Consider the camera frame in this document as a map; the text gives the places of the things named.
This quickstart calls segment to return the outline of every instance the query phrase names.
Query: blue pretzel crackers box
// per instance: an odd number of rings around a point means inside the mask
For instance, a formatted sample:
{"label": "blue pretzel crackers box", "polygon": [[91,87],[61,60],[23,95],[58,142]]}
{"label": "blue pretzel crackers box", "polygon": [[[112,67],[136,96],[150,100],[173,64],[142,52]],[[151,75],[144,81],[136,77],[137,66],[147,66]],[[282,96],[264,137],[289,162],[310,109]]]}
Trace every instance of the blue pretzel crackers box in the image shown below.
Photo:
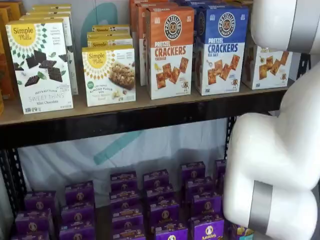
{"label": "blue pretzel crackers box", "polygon": [[202,96],[240,90],[249,9],[210,4],[199,11],[195,86]]}

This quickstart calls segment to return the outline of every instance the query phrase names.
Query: sweet thins box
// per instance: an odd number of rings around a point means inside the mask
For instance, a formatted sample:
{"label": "sweet thins box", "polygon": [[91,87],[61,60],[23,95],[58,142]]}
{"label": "sweet thins box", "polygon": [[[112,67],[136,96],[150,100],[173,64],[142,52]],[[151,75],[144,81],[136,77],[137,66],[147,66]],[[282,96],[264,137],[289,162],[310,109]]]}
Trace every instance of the sweet thins box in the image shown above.
{"label": "sweet thins box", "polygon": [[146,12],[147,89],[152,100],[191,93],[194,15],[187,6]]}
{"label": "sweet thins box", "polygon": [[128,188],[138,188],[136,171],[120,172],[110,175],[111,190],[126,190]]}
{"label": "sweet thins box", "polygon": [[195,86],[202,96],[239,92],[249,10],[210,4],[197,16]]}
{"label": "sweet thins box", "polygon": [[65,186],[65,202],[72,205],[78,202],[95,203],[95,190],[92,181]]}
{"label": "sweet thins box", "polygon": [[24,114],[72,109],[62,19],[11,21],[6,26]]}
{"label": "sweet thins box", "polygon": [[113,229],[126,229],[144,224],[143,209],[140,204],[126,209],[113,209],[111,215]]}
{"label": "sweet thins box", "polygon": [[77,221],[60,228],[60,240],[95,240],[95,225],[92,221]]}
{"label": "sweet thins box", "polygon": [[143,175],[144,189],[157,188],[169,184],[169,173],[167,169],[153,171]]}
{"label": "sweet thins box", "polygon": [[73,222],[94,221],[95,206],[92,202],[77,202],[73,205],[65,206],[61,212],[62,224]]}

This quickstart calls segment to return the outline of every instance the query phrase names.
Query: shelf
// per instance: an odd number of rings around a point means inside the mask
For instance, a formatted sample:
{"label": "shelf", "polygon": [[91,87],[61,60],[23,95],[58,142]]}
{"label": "shelf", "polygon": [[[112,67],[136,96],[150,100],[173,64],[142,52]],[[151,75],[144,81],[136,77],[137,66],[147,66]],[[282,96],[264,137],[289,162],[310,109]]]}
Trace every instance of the shelf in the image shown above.
{"label": "shelf", "polygon": [[136,88],[136,101],[87,107],[86,94],[73,97],[73,109],[24,115],[19,99],[6,101],[0,116],[0,146],[18,148],[130,131],[239,116],[279,109],[287,87],[150,100],[145,87]]}

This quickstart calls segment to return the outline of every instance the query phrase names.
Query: gray band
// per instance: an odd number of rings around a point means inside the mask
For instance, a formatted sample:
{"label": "gray band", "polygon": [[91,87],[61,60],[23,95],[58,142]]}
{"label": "gray band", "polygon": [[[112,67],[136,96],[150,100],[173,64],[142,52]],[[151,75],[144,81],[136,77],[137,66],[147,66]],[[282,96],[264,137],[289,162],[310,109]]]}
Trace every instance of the gray band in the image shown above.
{"label": "gray band", "polygon": [[310,53],[320,19],[319,0],[296,0],[289,52]]}
{"label": "gray band", "polygon": [[273,186],[254,181],[252,204],[248,228],[262,234],[267,232]]}

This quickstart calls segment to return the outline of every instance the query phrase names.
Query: brand logo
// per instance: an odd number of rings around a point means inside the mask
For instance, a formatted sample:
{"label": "brand logo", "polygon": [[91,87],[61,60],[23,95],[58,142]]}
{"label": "brand logo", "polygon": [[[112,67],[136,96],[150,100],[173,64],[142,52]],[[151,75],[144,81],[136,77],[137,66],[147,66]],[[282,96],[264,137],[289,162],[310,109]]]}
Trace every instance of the brand logo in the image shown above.
{"label": "brand logo", "polygon": [[226,12],[223,14],[219,19],[219,33],[222,37],[230,37],[236,28],[236,19],[235,16],[230,13]]}
{"label": "brand logo", "polygon": [[165,20],[164,33],[169,40],[176,40],[180,36],[181,31],[182,23],[177,15],[171,15]]}

